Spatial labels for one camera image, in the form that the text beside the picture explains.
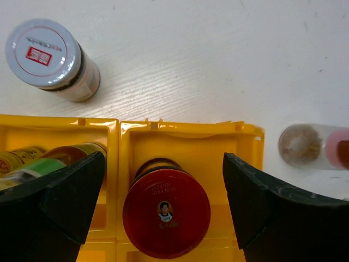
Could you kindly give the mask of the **red sauce bottle yellow cap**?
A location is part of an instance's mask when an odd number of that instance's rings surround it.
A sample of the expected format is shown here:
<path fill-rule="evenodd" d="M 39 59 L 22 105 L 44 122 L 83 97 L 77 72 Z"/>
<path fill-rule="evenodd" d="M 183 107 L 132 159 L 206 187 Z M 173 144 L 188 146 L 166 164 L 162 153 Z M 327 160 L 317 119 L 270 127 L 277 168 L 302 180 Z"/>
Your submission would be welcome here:
<path fill-rule="evenodd" d="M 107 149 L 96 142 L 56 147 L 39 158 L 4 175 L 1 178 L 1 191 L 70 166 L 94 152 L 101 152 L 104 157 L 107 157 Z"/>

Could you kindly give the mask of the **pink-capped spice shaker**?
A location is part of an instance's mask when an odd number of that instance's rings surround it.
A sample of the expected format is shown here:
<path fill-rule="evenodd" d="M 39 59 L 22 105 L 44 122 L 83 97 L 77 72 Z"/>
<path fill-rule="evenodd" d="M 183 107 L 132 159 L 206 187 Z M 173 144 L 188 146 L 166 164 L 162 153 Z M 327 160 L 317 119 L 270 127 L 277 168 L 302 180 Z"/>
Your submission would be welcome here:
<path fill-rule="evenodd" d="M 291 166 L 348 170 L 348 128 L 302 123 L 287 127 L 279 137 L 279 153 Z"/>

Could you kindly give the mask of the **small brown yellow-label bottle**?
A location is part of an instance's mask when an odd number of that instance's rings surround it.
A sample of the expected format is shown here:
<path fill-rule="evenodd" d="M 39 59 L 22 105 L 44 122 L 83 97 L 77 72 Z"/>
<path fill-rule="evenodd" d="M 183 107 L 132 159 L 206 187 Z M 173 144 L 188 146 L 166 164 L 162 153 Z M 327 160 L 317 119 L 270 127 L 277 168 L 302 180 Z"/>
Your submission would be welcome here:
<path fill-rule="evenodd" d="M 42 156 L 46 150 L 38 146 L 1 152 L 1 177 Z"/>

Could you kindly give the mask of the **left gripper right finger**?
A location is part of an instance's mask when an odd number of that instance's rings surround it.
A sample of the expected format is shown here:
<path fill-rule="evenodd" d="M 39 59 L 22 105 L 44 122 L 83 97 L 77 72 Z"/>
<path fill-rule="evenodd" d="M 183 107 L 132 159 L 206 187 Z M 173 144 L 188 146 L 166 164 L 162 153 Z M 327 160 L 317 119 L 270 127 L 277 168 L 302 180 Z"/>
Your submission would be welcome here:
<path fill-rule="evenodd" d="M 348 261 L 348 202 L 280 180 L 225 153 L 222 173 L 246 261 Z"/>

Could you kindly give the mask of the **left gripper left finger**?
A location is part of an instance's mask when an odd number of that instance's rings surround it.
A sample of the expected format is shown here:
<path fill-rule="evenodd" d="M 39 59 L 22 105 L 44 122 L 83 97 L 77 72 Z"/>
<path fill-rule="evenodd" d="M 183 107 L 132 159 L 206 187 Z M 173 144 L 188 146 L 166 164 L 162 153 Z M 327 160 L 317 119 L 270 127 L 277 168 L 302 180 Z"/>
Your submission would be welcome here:
<path fill-rule="evenodd" d="M 1 261 L 76 261 L 105 175 L 105 157 L 71 166 L 1 193 Z"/>

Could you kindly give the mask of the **red-capped chili sauce jar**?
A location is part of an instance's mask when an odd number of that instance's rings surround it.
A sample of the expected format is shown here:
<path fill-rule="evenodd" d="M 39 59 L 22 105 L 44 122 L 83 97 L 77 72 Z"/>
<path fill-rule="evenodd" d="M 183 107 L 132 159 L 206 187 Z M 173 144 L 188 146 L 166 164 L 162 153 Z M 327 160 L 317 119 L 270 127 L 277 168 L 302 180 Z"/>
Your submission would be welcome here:
<path fill-rule="evenodd" d="M 158 259 L 181 257 L 203 240 L 211 209 L 203 187 L 168 158 L 138 169 L 123 205 L 123 226 L 131 243 Z"/>

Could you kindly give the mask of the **white-lidded dark sauce jar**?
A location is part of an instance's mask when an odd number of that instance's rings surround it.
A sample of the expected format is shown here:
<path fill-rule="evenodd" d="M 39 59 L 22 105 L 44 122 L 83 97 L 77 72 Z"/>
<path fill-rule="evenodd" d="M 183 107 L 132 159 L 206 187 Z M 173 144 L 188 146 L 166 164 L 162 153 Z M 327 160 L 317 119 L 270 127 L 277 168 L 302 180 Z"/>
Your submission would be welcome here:
<path fill-rule="evenodd" d="M 31 19 L 9 34 L 5 55 L 23 82 L 71 102 L 92 97 L 100 85 L 97 65 L 73 35 L 49 19 Z"/>

